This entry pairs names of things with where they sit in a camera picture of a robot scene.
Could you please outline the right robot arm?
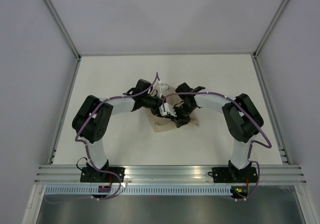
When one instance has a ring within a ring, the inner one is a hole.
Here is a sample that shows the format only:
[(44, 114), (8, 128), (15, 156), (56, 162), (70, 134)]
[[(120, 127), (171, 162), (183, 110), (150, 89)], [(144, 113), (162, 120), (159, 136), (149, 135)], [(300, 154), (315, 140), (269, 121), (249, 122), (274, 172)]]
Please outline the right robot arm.
[(252, 166), (249, 162), (252, 137), (259, 133), (252, 121), (259, 127), (264, 125), (262, 116), (249, 96), (241, 94), (229, 101), (223, 96), (206, 94), (202, 86), (192, 89), (186, 83), (179, 85), (175, 92), (183, 101), (181, 106), (174, 107), (174, 121), (178, 128), (191, 121), (190, 115), (197, 108), (207, 108), (223, 114), (234, 139), (232, 156), (228, 162), (228, 176), (235, 182), (241, 181)]

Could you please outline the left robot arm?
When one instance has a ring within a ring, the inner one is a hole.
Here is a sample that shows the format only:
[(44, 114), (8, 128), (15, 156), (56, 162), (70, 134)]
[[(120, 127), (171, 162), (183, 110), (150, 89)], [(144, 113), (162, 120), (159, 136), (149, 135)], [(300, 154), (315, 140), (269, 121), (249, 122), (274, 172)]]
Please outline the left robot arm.
[(134, 112), (140, 108), (159, 112), (160, 99), (150, 95), (156, 83), (160, 81), (156, 76), (153, 82), (140, 79), (136, 86), (120, 96), (100, 99), (89, 95), (84, 100), (79, 111), (76, 113), (72, 128), (76, 135), (74, 140), (83, 143), (85, 147), (86, 165), (81, 168), (81, 182), (104, 182), (109, 177), (120, 178), (118, 172), (110, 169), (109, 160), (106, 157), (103, 136), (111, 116)]

